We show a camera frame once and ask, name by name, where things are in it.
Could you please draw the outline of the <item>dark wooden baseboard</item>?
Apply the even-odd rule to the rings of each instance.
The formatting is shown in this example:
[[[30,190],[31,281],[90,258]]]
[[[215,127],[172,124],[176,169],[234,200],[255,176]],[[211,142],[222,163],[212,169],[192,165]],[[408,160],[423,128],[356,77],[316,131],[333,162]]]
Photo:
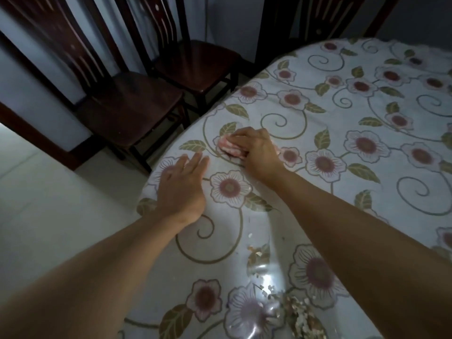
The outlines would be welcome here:
[[[77,170],[105,148],[105,143],[99,137],[90,136],[76,148],[65,151],[2,102],[0,102],[0,123],[72,171]]]

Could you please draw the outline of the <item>floral plastic tablecloth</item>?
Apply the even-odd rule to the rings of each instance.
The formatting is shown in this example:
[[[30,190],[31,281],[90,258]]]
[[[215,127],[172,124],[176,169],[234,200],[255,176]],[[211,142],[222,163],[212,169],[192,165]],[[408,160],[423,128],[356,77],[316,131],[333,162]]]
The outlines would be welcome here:
[[[452,51],[337,39],[271,63],[167,149],[137,213],[155,209],[164,171],[202,151],[206,210],[152,268],[122,339],[294,339],[280,292],[311,308],[324,339],[383,339],[286,205],[219,149],[265,128],[285,168],[452,260]]]

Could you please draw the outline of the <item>dark wooden chair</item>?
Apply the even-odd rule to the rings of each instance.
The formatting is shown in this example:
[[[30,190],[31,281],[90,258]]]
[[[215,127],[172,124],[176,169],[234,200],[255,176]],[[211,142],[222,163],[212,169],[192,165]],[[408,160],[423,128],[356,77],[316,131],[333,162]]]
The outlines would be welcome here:
[[[366,0],[264,0],[254,64],[264,68],[299,47],[340,38]]]
[[[222,46],[191,39],[184,0],[175,0],[181,40],[167,0],[136,0],[150,16],[156,32],[159,56],[153,61],[127,0],[114,1],[147,73],[189,92],[197,104],[186,104],[190,110],[202,116],[238,86],[241,56]]]
[[[94,0],[82,0],[119,72],[112,74],[89,42],[67,0],[0,0],[5,11],[75,76],[86,94],[71,102],[6,34],[0,38],[19,61],[120,160],[133,159],[151,174],[147,159],[182,125],[190,122],[178,88],[127,67]]]

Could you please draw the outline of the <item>pink cleaning cloth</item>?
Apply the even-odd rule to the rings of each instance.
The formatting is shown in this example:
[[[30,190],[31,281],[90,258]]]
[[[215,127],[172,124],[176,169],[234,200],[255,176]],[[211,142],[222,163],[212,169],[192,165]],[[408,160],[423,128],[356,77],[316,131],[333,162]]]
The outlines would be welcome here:
[[[229,136],[223,136],[218,141],[218,148],[227,155],[246,162],[265,162],[277,160],[280,154],[279,148],[267,137],[252,149],[242,149],[228,141]]]

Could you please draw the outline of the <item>person's left hand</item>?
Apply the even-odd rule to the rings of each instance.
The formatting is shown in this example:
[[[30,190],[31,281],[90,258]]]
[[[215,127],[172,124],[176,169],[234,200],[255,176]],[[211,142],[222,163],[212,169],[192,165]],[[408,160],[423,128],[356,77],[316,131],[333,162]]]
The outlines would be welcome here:
[[[160,222],[184,228],[201,217],[206,207],[206,197],[202,182],[170,182],[169,172],[172,168],[161,175],[155,217]]]

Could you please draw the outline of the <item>person's left forearm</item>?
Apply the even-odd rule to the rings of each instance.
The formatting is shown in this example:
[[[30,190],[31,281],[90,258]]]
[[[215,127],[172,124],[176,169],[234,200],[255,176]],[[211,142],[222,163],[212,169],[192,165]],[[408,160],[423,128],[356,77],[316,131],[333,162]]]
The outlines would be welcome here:
[[[188,214],[150,213],[80,252],[0,308],[0,339],[115,339]]]

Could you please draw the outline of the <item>person's right hand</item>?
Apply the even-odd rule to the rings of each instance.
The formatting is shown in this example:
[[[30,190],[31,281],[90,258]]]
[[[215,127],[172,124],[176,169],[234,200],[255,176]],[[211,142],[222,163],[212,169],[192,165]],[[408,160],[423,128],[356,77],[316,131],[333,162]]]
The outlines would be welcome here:
[[[278,178],[285,171],[266,129],[242,128],[229,136],[228,141],[246,152],[247,174],[270,189],[275,189]]]

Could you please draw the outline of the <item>person's right forearm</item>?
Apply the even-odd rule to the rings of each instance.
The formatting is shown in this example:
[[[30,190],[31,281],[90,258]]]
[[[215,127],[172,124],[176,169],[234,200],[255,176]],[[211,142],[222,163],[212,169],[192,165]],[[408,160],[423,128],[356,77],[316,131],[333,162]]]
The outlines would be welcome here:
[[[452,262],[284,167],[271,185],[385,339],[452,339]]]

